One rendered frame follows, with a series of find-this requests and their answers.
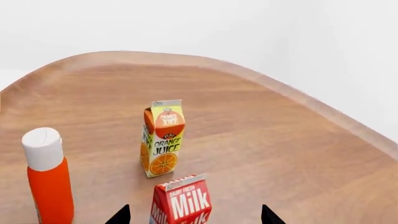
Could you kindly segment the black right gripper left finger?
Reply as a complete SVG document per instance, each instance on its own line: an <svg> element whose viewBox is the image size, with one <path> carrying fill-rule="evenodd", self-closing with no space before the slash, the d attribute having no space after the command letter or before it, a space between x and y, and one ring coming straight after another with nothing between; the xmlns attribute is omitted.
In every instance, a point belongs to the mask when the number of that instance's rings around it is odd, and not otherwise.
<svg viewBox="0 0 398 224"><path fill-rule="evenodd" d="M130 207L123 206L105 224L130 224Z"/></svg>

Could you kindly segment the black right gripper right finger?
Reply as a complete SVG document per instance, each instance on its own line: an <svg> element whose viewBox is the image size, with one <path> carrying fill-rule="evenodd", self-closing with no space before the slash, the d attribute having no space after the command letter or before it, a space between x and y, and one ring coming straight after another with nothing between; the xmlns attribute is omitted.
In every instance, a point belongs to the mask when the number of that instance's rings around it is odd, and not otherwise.
<svg viewBox="0 0 398 224"><path fill-rule="evenodd" d="M285 224L267 205L262 205L261 221L262 224Z"/></svg>

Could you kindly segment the red milk carton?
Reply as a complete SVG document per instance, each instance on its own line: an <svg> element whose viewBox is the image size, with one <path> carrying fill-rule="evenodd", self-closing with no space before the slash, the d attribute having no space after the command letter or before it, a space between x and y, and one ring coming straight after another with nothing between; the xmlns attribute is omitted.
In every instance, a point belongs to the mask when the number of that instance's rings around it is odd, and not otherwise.
<svg viewBox="0 0 398 224"><path fill-rule="evenodd" d="M207 224L212 205L206 175L189 175L154 187L149 224Z"/></svg>

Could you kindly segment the orange bottle with white cap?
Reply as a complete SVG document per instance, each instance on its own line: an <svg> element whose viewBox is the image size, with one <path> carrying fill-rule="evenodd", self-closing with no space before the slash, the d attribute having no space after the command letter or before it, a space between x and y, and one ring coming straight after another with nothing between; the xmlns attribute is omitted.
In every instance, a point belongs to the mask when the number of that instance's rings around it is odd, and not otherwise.
<svg viewBox="0 0 398 224"><path fill-rule="evenodd" d="M23 135L21 143L39 224L72 224L72 188L59 132L35 128Z"/></svg>

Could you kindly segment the yellow orange juice carton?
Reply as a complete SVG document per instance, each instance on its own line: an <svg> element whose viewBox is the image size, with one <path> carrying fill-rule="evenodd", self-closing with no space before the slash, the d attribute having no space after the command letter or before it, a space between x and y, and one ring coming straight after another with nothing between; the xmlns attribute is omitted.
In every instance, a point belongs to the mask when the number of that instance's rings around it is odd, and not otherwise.
<svg viewBox="0 0 398 224"><path fill-rule="evenodd" d="M181 100L154 101L144 110L140 162L148 178L174 171L184 129Z"/></svg>

